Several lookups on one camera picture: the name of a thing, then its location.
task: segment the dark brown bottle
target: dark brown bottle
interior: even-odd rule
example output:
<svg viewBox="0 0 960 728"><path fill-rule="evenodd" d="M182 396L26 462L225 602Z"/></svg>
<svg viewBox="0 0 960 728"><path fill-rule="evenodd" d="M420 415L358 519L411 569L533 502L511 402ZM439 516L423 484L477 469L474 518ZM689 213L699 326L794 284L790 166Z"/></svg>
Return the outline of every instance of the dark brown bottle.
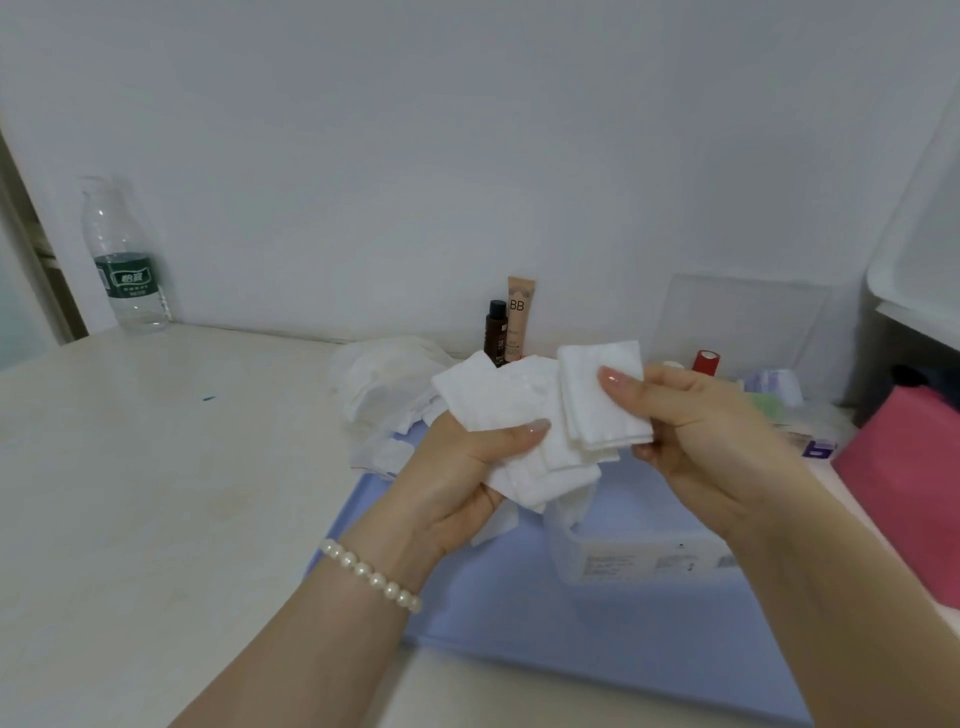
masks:
<svg viewBox="0 0 960 728"><path fill-rule="evenodd" d="M487 335L483 339L483 351L498 367L504 365L507 351L507 302L491 301L487 316Z"/></svg>

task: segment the hand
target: hand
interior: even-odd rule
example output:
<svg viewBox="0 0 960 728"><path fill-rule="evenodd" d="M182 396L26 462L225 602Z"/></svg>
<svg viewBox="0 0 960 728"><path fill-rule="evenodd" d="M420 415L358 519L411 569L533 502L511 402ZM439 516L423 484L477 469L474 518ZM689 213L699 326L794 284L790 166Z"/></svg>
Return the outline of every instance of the hand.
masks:
<svg viewBox="0 0 960 728"><path fill-rule="evenodd" d="M549 421L537 420L467 432L444 412L387 494L345 535L345 546L394 579L407 578L408 588L418 587L442 557L476 535L503 501L483 483L490 466L534 448L549 428Z"/></svg>
<svg viewBox="0 0 960 728"><path fill-rule="evenodd" d="M652 445L634 455L666 478L680 501L729 540L741 524L813 480L801 457L733 384L671 367L644 369L644 381L608 367L604 391L631 414L654 421Z"/></svg>

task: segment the left hand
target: left hand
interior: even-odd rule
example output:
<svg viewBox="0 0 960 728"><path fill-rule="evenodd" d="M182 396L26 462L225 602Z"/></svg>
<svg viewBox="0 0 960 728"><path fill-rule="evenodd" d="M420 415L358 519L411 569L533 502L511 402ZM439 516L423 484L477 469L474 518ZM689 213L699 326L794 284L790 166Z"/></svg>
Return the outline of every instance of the left hand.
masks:
<svg viewBox="0 0 960 728"><path fill-rule="evenodd" d="M534 448L549 428L548 421L537 420L467 432L444 412L387 494L345 534L345 545L378 568L384 561L396 563L394 571L405 572L396 578L405 576L417 587L441 558L476 535L503 501L483 482L491 465Z"/></svg>

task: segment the black bottle cap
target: black bottle cap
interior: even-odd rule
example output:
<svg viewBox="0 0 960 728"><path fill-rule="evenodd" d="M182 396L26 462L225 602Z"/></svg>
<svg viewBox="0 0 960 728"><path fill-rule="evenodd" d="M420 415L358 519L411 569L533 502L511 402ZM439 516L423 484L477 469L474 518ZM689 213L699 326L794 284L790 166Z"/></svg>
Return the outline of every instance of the black bottle cap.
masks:
<svg viewBox="0 0 960 728"><path fill-rule="evenodd" d="M505 319L507 318L507 302L506 301L491 301L490 302L490 317L492 319Z"/></svg>

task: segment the green bottle label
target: green bottle label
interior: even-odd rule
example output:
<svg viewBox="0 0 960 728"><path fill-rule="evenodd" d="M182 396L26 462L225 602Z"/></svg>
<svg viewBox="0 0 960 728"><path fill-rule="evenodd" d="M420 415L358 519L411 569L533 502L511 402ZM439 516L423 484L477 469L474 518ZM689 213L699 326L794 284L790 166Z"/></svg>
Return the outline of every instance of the green bottle label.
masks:
<svg viewBox="0 0 960 728"><path fill-rule="evenodd" d="M154 266L145 255L127 260L96 258L100 281L112 299L138 299L158 290Z"/></svg>

